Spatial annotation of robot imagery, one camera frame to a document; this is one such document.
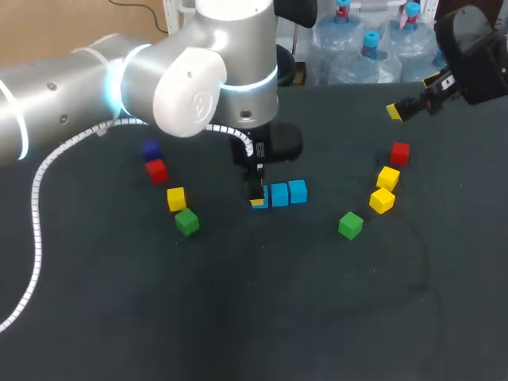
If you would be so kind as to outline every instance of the black cable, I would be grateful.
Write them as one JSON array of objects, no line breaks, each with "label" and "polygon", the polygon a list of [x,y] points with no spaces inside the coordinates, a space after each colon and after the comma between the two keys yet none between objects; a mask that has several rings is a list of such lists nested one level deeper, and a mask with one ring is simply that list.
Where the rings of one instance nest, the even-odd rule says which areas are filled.
[{"label": "black cable", "polygon": [[153,10],[153,8],[151,8],[150,6],[146,6],[145,4],[136,4],[134,2],[133,3],[114,2],[113,0],[108,0],[108,2],[110,2],[114,6],[139,6],[141,8],[145,8],[145,9],[149,10],[150,12],[152,12],[153,19],[156,22],[156,28],[160,32],[167,34],[167,30],[164,30],[164,29],[160,28],[160,26],[159,26],[159,19],[157,18],[156,11]]}]

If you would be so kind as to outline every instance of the wall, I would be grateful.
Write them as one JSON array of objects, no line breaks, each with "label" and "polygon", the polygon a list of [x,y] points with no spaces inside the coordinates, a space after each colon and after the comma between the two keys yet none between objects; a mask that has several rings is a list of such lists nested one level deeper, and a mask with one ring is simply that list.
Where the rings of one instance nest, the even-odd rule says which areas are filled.
[{"label": "wall", "polygon": [[[166,29],[162,0],[141,2],[155,9]],[[152,14],[133,6],[113,6],[107,0],[0,0],[0,67],[66,54],[111,33],[156,42],[159,32]]]}]

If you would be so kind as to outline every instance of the blue cube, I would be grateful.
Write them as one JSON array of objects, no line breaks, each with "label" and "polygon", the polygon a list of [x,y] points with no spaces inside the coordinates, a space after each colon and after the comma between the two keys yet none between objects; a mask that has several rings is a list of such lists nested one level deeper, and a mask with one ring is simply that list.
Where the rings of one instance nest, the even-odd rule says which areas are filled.
[{"label": "blue cube", "polygon": [[164,155],[160,151],[159,142],[157,140],[148,140],[143,143],[144,161],[149,163],[154,160],[163,159]]},{"label": "blue cube", "polygon": [[263,205],[252,206],[253,209],[268,209],[268,187],[266,185],[263,186],[263,192],[264,192]]},{"label": "blue cube", "polygon": [[307,202],[307,185],[305,180],[294,180],[289,183],[291,204],[303,204]]},{"label": "blue cube", "polygon": [[274,208],[289,205],[289,192],[286,184],[271,185],[271,206]]}]

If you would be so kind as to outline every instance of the cube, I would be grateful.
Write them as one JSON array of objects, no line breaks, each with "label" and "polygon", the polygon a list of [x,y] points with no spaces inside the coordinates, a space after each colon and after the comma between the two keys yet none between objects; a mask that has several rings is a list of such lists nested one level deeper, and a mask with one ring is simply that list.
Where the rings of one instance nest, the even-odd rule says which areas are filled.
[{"label": "cube", "polygon": [[252,203],[255,200],[251,200],[253,209],[268,209],[268,187],[266,185],[263,186],[263,192],[264,192],[264,199],[260,200],[261,203],[257,203],[257,202]]},{"label": "cube", "polygon": [[176,214],[175,222],[178,230],[186,237],[199,230],[199,218],[190,209]]},{"label": "cube", "polygon": [[161,159],[150,161],[145,165],[153,184],[162,184],[169,180],[166,166]]},{"label": "cube", "polygon": [[162,151],[160,151],[159,142],[157,140],[148,140],[143,143],[142,147],[144,161],[146,163],[163,159],[164,155],[162,154]]},{"label": "cube", "polygon": [[185,202],[185,190],[183,188],[172,188],[167,190],[167,204],[171,212],[179,212],[187,209]]},{"label": "cube", "polygon": [[289,205],[289,192],[287,191],[287,184],[272,184],[271,185],[271,206],[279,208],[281,206]]},{"label": "cube", "polygon": [[352,240],[362,231],[364,220],[353,212],[347,213],[339,221],[339,233]]},{"label": "cube", "polygon": [[291,204],[307,202],[307,186],[305,180],[293,180],[288,183]]},{"label": "cube", "polygon": [[410,158],[410,145],[406,143],[394,143],[391,150],[390,163],[395,165],[406,165]]},{"label": "cube", "polygon": [[395,196],[387,189],[381,188],[371,195],[368,205],[379,214],[390,210],[395,203]]},{"label": "cube", "polygon": [[387,188],[390,192],[393,191],[395,185],[397,185],[398,177],[400,176],[400,171],[396,169],[385,167],[379,173],[377,187],[379,188]]}]

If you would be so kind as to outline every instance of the plastic water jug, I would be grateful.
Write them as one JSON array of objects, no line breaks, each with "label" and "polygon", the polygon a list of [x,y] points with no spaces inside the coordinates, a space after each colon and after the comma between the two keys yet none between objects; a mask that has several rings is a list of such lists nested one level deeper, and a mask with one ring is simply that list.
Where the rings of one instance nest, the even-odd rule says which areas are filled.
[{"label": "plastic water jug", "polygon": [[379,33],[365,32],[360,51],[338,56],[330,68],[330,85],[338,83],[397,83],[402,76],[402,64],[397,56],[378,49]]},{"label": "plastic water jug", "polygon": [[351,0],[337,0],[335,14],[324,16],[311,30],[308,80],[326,84],[330,64],[342,52],[361,46],[364,23],[349,13]]},{"label": "plastic water jug", "polygon": [[441,50],[435,55],[421,57],[418,61],[407,63],[402,69],[402,81],[420,82],[438,73],[447,66]]},{"label": "plastic water jug", "polygon": [[402,62],[421,56],[433,55],[437,51],[436,33],[426,24],[418,22],[420,4],[406,4],[407,22],[401,28],[400,20],[390,21],[386,34],[388,50],[394,52]]}]

